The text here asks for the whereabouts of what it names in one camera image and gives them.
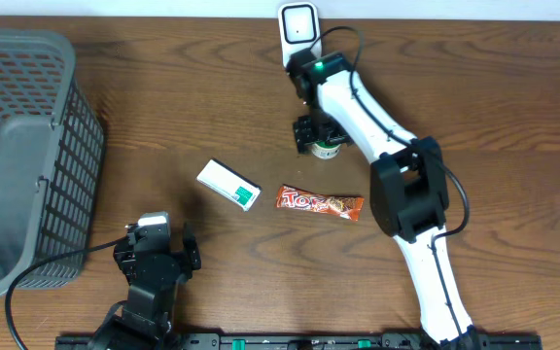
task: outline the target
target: orange and white packet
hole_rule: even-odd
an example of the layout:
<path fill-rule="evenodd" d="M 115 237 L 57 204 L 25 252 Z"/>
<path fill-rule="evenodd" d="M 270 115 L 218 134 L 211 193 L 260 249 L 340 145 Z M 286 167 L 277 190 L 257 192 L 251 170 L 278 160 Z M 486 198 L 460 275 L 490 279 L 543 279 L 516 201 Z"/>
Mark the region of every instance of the orange and white packet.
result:
<path fill-rule="evenodd" d="M 362 197 L 321 195 L 288 186 L 281 187 L 276 196 L 276 208 L 333 214 L 351 221 L 358 221 L 364 202 Z"/>

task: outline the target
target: plastic basket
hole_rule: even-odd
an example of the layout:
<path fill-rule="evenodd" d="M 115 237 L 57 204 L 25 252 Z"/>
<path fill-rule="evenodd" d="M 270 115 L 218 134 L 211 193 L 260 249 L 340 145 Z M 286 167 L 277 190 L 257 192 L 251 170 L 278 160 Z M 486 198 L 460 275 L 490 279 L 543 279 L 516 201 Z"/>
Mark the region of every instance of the plastic basket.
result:
<path fill-rule="evenodd" d="M 66 38 L 0 29 L 0 296 L 32 263 L 88 241 L 104 136 L 74 71 Z M 83 261 L 49 263 L 19 287 L 61 287 Z"/>

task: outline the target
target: white backdrop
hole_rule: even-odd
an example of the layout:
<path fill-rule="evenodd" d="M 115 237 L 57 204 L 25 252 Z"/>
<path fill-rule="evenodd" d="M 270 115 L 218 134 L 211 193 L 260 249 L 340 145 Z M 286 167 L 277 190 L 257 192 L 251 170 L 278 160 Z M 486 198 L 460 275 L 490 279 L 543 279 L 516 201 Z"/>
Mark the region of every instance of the white backdrop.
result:
<path fill-rule="evenodd" d="M 279 0 L 0 0 L 0 15 L 275 18 Z M 312 0 L 321 18 L 560 20 L 560 0 Z"/>

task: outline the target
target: black cable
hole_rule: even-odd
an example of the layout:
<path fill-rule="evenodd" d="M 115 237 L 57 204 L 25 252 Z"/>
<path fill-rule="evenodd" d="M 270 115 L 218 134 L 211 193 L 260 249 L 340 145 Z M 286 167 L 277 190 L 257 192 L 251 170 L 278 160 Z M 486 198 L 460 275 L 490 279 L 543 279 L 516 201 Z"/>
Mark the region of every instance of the black cable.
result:
<path fill-rule="evenodd" d="M 321 34 L 321 36 L 319 36 L 319 38 L 317 38 L 317 40 L 314 41 L 314 43 L 310 46 L 310 49 L 312 49 L 315 44 L 322 40 L 326 35 L 336 31 L 336 30 L 348 30 L 351 32 L 354 32 L 358 35 L 358 38 L 360 40 L 360 44 L 358 46 L 358 51 L 356 52 L 356 57 L 354 58 L 354 63 L 353 63 L 353 68 L 351 69 L 350 73 L 349 73 L 349 88 L 351 89 L 351 94 L 352 96 L 355 98 L 356 102 L 358 102 L 358 104 L 360 105 L 360 107 L 365 111 L 365 113 L 373 120 L 373 122 L 379 126 L 382 131 L 384 131 L 384 133 L 386 133 L 386 135 L 388 137 L 390 137 L 391 139 L 399 142 L 400 144 L 408 147 L 408 149 L 410 149 L 411 151 L 415 152 L 416 154 L 420 155 L 420 156 L 429 156 L 431 157 L 434 161 L 435 164 L 437 165 L 437 167 L 439 167 L 442 172 L 444 172 L 444 174 L 446 174 L 446 176 L 448 176 L 448 178 L 451 180 L 451 182 L 453 183 L 453 185 L 455 186 L 455 188 L 457 189 L 457 191 L 459 192 L 459 195 L 462 198 L 462 204 L 464 206 L 464 218 L 462 219 L 462 223 L 452 229 L 449 230 L 447 232 L 444 233 L 440 233 L 437 234 L 435 236 L 432 237 L 432 241 L 431 241 L 431 247 L 430 249 L 432 250 L 432 253 L 434 255 L 434 260 L 436 261 L 436 267 L 437 267 L 437 274 L 439 276 L 439 281 L 442 285 L 442 289 L 444 290 L 444 297 L 446 299 L 446 306 L 448 306 L 448 309 L 451 313 L 451 317 L 453 318 L 453 322 L 455 323 L 455 327 L 457 328 L 457 332 L 458 334 L 461 336 L 462 335 L 462 330 L 459 326 L 459 321 L 457 320 L 457 316 L 455 315 L 455 312 L 453 311 L 453 305 L 451 303 L 449 294 L 448 294 L 448 290 L 446 288 L 446 283 L 444 281 L 444 276 L 442 274 L 442 269 L 441 266 L 439 264 L 439 259 L 438 259 L 438 250 L 436 248 L 436 241 L 440 238 L 446 237 L 446 236 L 450 236 L 453 234 L 457 234 L 459 232 L 461 232 L 466 225 L 468 224 L 468 221 L 470 219 L 470 215 L 471 215 L 471 207 L 470 207 L 470 203 L 468 201 L 468 196 L 466 195 L 466 191 L 464 190 L 464 187 L 462 186 L 462 183 L 459 181 L 459 179 L 457 178 L 457 176 L 455 176 L 455 174 L 453 174 L 453 172 L 446 167 L 446 165 L 444 165 L 443 161 L 437 157 L 436 155 L 434 155 L 431 152 L 426 152 L 425 150 L 422 150 L 421 148 L 419 148 L 418 146 L 412 144 L 411 142 L 408 142 L 404 139 L 402 139 L 401 137 L 397 136 L 392 130 L 390 130 L 389 128 L 387 128 L 378 118 L 376 118 L 373 113 L 368 109 L 368 107 L 365 105 L 365 103 L 362 101 L 362 99 L 360 98 L 360 96 L 357 93 L 357 90 L 354 88 L 354 73 L 356 72 L 356 67 L 358 66 L 358 62 L 360 60 L 360 56 L 362 54 L 363 48 L 365 46 L 365 38 L 363 33 L 351 26 L 347 26 L 347 25 L 340 25 L 340 26 L 336 26 L 333 28 L 330 28 L 328 30 L 326 30 L 324 33 Z"/>
<path fill-rule="evenodd" d="M 15 278 L 14 281 L 12 281 L 12 284 L 8 288 L 8 292 L 6 293 L 6 303 L 5 303 L 6 304 L 6 322 L 8 323 L 8 329 L 10 330 L 10 333 L 12 334 L 12 338 L 17 343 L 19 349 L 27 350 L 27 347 L 25 346 L 23 341 L 20 339 L 20 335 L 18 335 L 17 327 L 15 327 L 15 321 L 13 320 L 13 317 L 12 317 L 12 293 L 15 291 L 15 287 L 17 286 L 17 284 L 23 278 L 25 278 L 25 276 L 30 274 L 33 270 L 35 270 L 36 268 L 38 268 L 40 266 L 43 266 L 47 263 L 53 263 L 53 262 L 61 260 L 61 259 L 70 258 L 70 257 L 75 256 L 77 254 L 87 254 L 87 253 L 96 252 L 96 251 L 99 251 L 101 249 L 105 249 L 105 248 L 109 248 L 111 246 L 115 246 L 118 243 L 120 243 L 120 242 L 122 242 L 126 239 L 127 239 L 127 237 L 123 237 L 123 238 L 117 239 L 115 241 L 111 241 L 109 243 L 101 244 L 101 245 L 96 246 L 96 247 L 80 249 L 80 250 L 77 250 L 77 251 L 74 251 L 74 252 L 63 253 L 63 254 L 59 254 L 59 255 L 44 259 L 43 261 L 36 262 L 33 265 L 26 268 L 23 272 L 20 273 L 19 276 L 17 276 L 17 278 Z"/>

